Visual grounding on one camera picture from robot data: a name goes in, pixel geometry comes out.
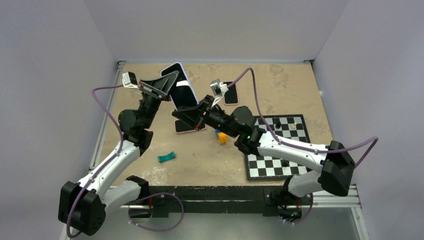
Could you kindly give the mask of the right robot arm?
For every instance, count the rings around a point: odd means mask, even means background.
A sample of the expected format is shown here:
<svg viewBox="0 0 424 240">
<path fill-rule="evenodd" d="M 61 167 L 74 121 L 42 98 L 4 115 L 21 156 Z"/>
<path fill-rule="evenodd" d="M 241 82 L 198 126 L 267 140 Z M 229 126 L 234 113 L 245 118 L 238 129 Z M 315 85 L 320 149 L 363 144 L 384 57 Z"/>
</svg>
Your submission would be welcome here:
<svg viewBox="0 0 424 240">
<path fill-rule="evenodd" d="M 197 131 L 210 126 L 236 138 L 234 145 L 243 154 L 279 158 L 309 168 L 307 173 L 286 179 L 280 196 L 288 204 L 319 191 L 339 197 L 348 195 L 355 162 L 340 142 L 308 144 L 280 137 L 256 126 L 257 118 L 247 106 L 239 106 L 226 114 L 213 105 L 213 101 L 214 98 L 207 95 L 196 106 L 174 110 L 172 116 Z"/>
</svg>

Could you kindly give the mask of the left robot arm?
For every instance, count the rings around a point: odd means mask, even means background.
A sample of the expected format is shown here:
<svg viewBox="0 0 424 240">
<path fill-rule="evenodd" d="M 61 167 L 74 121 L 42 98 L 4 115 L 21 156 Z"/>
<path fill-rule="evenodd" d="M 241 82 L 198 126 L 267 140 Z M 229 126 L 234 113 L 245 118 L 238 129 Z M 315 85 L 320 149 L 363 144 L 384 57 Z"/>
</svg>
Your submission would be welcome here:
<svg viewBox="0 0 424 240">
<path fill-rule="evenodd" d="M 170 101 L 178 77 L 179 71 L 174 70 L 157 79 L 137 81 L 134 73 L 123 73 L 123 87 L 140 90 L 142 99 L 137 109 L 122 110 L 118 119 L 106 112 L 118 129 L 118 144 L 86 176 L 76 183 L 68 181 L 62 186 L 58 220 L 65 224 L 70 239 L 81 233 L 92 236 L 100 229 L 108 212 L 127 202 L 142 205 L 148 201 L 147 182 L 139 177 L 130 177 L 116 189 L 110 187 L 149 148 L 154 134 L 149 129 L 161 102 Z"/>
</svg>

